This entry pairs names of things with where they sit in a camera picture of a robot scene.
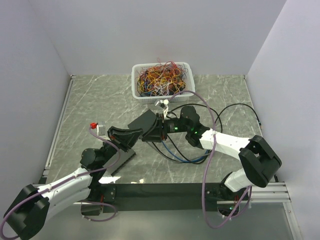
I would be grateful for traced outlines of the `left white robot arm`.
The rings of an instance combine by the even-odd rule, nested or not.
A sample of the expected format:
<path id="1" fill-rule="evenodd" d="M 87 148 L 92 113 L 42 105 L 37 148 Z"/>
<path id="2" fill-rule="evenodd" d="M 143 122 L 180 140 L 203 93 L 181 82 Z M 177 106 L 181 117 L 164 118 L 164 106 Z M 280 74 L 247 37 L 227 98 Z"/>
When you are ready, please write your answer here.
<path id="1" fill-rule="evenodd" d="M 49 218 L 76 202 L 95 201 L 100 197 L 99 180 L 107 169 L 120 161 L 121 152 L 130 150 L 143 133 L 142 128 L 111 127 L 101 148 L 86 148 L 81 154 L 80 167 L 52 183 L 25 186 L 3 216 L 0 226 L 8 224 L 16 233 L 14 239 L 29 240 Z"/>

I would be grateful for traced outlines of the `black network switch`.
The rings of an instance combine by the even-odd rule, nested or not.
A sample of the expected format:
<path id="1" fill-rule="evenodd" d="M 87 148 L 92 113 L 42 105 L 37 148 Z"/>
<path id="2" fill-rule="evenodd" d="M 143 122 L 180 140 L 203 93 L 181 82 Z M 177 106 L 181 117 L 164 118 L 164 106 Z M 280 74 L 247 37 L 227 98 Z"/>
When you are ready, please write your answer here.
<path id="1" fill-rule="evenodd" d="M 109 167 L 106 171 L 111 175 L 116 175 L 134 156 L 136 152 L 133 149 L 128 151 L 120 150 L 120 159 L 112 167 Z"/>
<path id="2" fill-rule="evenodd" d="M 157 115 L 148 109 L 127 126 L 130 130 L 142 129 L 142 132 L 146 134 L 154 126 L 156 119 Z"/>

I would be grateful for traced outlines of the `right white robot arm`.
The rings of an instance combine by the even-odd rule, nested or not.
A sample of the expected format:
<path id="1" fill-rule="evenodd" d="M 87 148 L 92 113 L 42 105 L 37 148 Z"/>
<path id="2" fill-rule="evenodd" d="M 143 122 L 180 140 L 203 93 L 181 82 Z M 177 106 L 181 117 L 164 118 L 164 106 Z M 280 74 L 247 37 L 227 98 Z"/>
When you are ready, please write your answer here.
<path id="1" fill-rule="evenodd" d="M 179 117 L 169 119 L 149 109 L 129 127 L 143 130 L 143 142 L 161 142 L 169 134 L 185 132 L 192 147 L 214 150 L 239 160 L 242 168 L 229 173 L 213 192 L 222 200 L 232 199 L 251 185 L 266 187 L 282 166 L 282 161 L 262 136 L 237 137 L 215 131 L 201 124 L 196 109 L 190 105 L 181 109 Z"/>

